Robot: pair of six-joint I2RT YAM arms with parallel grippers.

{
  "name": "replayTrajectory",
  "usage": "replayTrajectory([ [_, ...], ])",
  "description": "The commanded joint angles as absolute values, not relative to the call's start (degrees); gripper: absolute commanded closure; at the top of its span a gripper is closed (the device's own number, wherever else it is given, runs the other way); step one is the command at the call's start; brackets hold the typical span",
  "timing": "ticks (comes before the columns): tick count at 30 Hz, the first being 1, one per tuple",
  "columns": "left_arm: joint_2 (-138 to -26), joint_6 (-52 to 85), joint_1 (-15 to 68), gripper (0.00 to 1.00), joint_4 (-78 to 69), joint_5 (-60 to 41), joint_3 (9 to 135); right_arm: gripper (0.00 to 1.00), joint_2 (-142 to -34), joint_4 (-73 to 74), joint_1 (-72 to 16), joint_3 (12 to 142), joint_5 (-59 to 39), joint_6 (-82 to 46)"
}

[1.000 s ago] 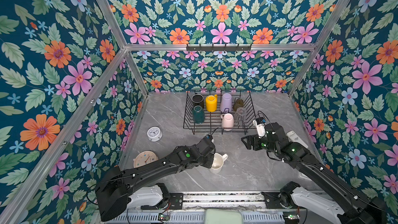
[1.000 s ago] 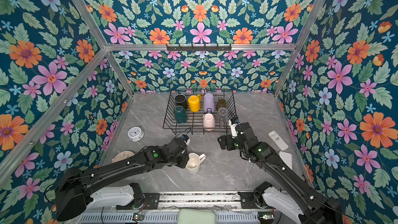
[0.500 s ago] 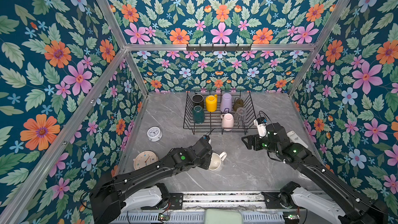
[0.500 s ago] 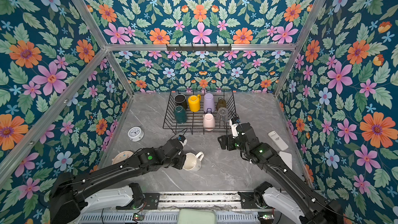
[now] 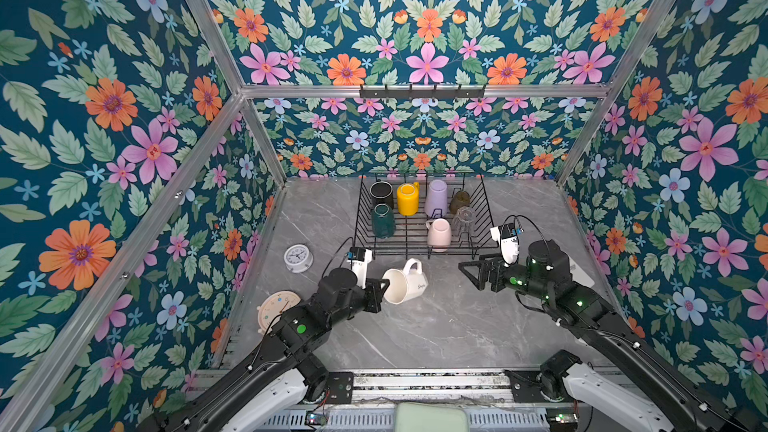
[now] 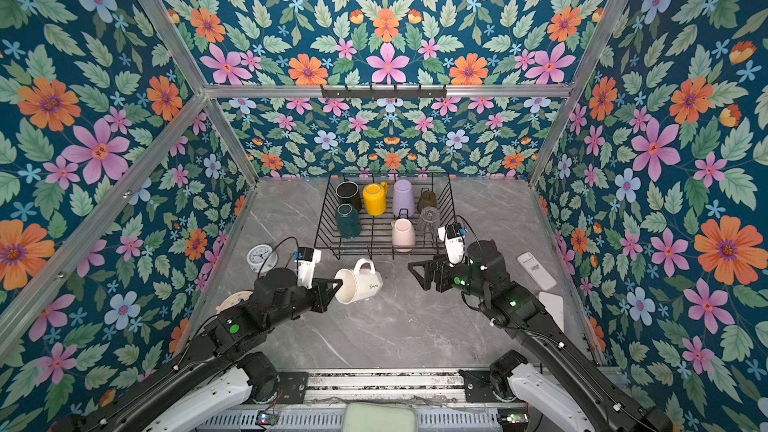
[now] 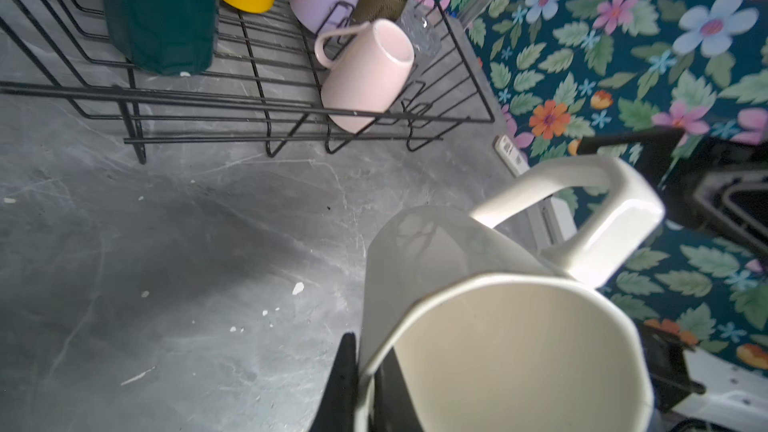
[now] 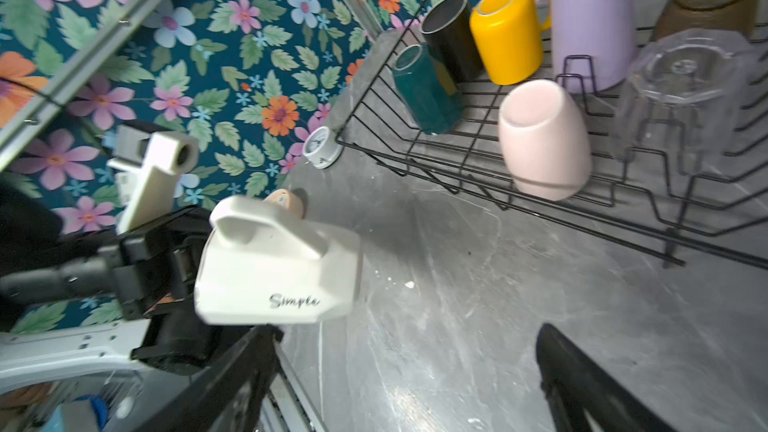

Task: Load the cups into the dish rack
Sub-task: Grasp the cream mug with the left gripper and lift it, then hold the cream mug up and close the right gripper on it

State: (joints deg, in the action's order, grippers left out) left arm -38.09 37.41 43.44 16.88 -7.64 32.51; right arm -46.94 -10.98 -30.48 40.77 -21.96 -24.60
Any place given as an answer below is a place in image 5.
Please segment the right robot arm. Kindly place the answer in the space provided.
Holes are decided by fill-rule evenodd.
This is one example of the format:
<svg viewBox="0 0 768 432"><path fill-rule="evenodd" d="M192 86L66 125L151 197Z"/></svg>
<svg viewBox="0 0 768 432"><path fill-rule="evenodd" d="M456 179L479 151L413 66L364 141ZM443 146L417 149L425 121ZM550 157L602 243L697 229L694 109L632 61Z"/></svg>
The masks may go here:
<svg viewBox="0 0 768 432"><path fill-rule="evenodd" d="M546 399L583 402L629 431L765 430L752 411L725 406L650 347L608 301L576 280L569 256L554 241L530 244L524 260L487 254L459 269L479 290L511 289L518 298L540 300L538 312L600 352L638 389L627 390L560 351L540 367Z"/></svg>

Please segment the olive glass cup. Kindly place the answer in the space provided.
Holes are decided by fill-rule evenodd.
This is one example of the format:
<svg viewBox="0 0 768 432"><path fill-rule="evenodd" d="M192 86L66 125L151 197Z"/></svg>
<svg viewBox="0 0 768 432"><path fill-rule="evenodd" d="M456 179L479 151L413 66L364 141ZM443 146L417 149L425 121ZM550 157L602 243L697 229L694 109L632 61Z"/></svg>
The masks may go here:
<svg viewBox="0 0 768 432"><path fill-rule="evenodd" d="M464 207L471 206L471 195L466 190L457 191L449 204L449 210L452 214L457 214Z"/></svg>

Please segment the green mug white inside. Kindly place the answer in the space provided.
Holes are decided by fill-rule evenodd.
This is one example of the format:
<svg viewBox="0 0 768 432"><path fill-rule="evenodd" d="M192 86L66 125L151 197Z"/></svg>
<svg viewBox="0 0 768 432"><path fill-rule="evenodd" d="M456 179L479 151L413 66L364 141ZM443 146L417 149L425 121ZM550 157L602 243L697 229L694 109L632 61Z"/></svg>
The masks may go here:
<svg viewBox="0 0 768 432"><path fill-rule="evenodd" d="M386 203L379 203L372 209L372 228L378 239L392 237L396 231L396 222L392 208Z"/></svg>

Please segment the lilac plastic cup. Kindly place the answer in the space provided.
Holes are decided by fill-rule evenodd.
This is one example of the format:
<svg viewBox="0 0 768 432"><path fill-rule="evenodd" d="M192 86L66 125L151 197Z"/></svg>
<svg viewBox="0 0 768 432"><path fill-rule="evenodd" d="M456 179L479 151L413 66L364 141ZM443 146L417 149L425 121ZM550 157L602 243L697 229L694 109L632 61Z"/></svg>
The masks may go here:
<svg viewBox="0 0 768 432"><path fill-rule="evenodd" d="M428 185L425 214L429 219L442 218L449 212L448 186L442 179L433 179Z"/></svg>

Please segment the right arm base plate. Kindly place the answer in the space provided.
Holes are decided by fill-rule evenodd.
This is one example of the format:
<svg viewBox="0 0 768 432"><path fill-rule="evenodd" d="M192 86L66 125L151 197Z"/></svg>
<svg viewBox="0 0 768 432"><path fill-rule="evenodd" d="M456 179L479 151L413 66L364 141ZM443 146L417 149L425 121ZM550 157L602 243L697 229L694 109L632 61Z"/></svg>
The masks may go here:
<svg viewBox="0 0 768 432"><path fill-rule="evenodd" d="M502 373L510 382L510 391L515 402L567 403L575 400L566 391L565 373L512 369L504 369Z"/></svg>

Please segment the white mug front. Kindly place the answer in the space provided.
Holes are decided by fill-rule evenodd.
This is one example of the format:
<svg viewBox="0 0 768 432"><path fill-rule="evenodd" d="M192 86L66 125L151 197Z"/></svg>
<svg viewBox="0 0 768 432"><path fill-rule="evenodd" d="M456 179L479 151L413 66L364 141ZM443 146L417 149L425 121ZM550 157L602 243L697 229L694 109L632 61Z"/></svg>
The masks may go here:
<svg viewBox="0 0 768 432"><path fill-rule="evenodd" d="M389 281L384 292L384 299L393 305L399 305L422 296L429 282L419 259L408 259L401 269L389 269L383 279Z"/></svg>

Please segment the black mug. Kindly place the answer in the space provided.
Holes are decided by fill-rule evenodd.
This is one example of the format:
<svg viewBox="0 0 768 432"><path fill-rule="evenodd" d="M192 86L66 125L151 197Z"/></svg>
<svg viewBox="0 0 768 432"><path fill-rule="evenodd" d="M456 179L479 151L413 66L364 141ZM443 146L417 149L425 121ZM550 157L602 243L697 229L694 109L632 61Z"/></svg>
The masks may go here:
<svg viewBox="0 0 768 432"><path fill-rule="evenodd" d="M394 188L389 182L374 182L369 187L369 193L372 199L373 207L376 207L380 204L385 204L390 209L394 209Z"/></svg>

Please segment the clear glass cup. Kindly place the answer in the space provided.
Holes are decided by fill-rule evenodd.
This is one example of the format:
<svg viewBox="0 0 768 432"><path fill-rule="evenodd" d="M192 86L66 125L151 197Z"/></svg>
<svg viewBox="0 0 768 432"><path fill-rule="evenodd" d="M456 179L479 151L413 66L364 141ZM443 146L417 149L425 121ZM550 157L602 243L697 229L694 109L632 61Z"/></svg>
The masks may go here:
<svg viewBox="0 0 768 432"><path fill-rule="evenodd" d="M470 206L460 207L454 214L452 228L457 238L471 237L475 230L476 213Z"/></svg>

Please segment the yellow mug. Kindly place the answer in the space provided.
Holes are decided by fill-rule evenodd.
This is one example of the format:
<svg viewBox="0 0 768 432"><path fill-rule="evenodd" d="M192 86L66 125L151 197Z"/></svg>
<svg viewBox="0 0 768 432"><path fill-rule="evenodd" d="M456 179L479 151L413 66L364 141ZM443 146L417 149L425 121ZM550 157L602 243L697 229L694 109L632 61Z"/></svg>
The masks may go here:
<svg viewBox="0 0 768 432"><path fill-rule="evenodd" d="M404 217L411 217L419 211L420 184L403 183L396 191L398 213Z"/></svg>

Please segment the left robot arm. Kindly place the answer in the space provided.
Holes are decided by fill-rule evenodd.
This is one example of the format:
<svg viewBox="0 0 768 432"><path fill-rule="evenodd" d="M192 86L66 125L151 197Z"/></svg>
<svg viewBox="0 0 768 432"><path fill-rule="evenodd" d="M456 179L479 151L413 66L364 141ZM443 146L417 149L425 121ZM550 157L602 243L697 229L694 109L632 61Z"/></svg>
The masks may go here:
<svg viewBox="0 0 768 432"><path fill-rule="evenodd" d="M285 310L259 345L223 378L174 413L156 412L140 431L254 431L277 412L326 390L328 370L315 355L332 328L360 312L378 313L390 281L336 268L307 300Z"/></svg>

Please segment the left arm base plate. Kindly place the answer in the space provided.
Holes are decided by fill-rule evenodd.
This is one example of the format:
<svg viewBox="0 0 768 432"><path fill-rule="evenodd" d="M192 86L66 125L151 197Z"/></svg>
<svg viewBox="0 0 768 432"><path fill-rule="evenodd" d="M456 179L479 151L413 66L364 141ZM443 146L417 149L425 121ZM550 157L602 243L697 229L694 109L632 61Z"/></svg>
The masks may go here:
<svg viewBox="0 0 768 432"><path fill-rule="evenodd" d="M320 403L323 405L347 405L352 403L355 374L349 371L330 372Z"/></svg>

